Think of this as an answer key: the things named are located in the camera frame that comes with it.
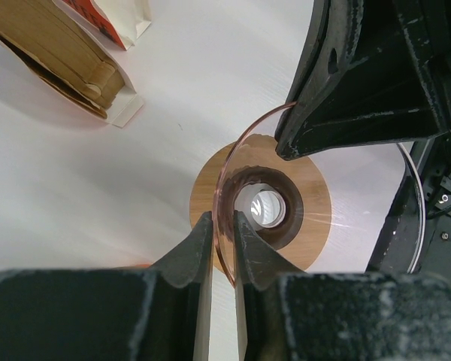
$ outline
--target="circular hole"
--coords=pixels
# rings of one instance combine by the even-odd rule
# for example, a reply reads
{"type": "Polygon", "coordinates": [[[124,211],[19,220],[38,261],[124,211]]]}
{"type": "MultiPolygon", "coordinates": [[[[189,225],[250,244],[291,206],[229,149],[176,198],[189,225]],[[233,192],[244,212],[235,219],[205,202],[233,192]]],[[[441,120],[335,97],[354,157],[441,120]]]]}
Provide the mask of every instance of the circular hole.
{"type": "Polygon", "coordinates": [[[259,226],[272,228],[284,220],[286,203],[275,190],[262,190],[251,201],[250,213],[259,226]]]}
{"type": "MultiPolygon", "coordinates": [[[[291,243],[301,230],[304,218],[301,193],[294,182],[281,171],[260,166],[246,168],[225,183],[223,195],[228,202],[225,206],[230,210],[243,212],[259,237],[275,250],[280,250],[291,243]],[[275,214],[268,216],[269,220],[262,220],[258,217],[259,212],[256,209],[256,212],[251,211],[252,207],[256,207],[253,205],[253,201],[257,205],[257,195],[261,193],[259,199],[264,198],[263,196],[267,195],[265,191],[271,191],[279,200],[280,210],[277,212],[277,203],[274,198],[272,199],[275,214]]],[[[224,229],[224,233],[233,239],[233,229],[230,226],[224,229]]]]}
{"type": "Polygon", "coordinates": [[[337,67],[336,49],[332,48],[331,53],[329,54],[328,72],[329,72],[329,74],[334,74],[338,70],[339,70],[339,68],[337,67]]]}

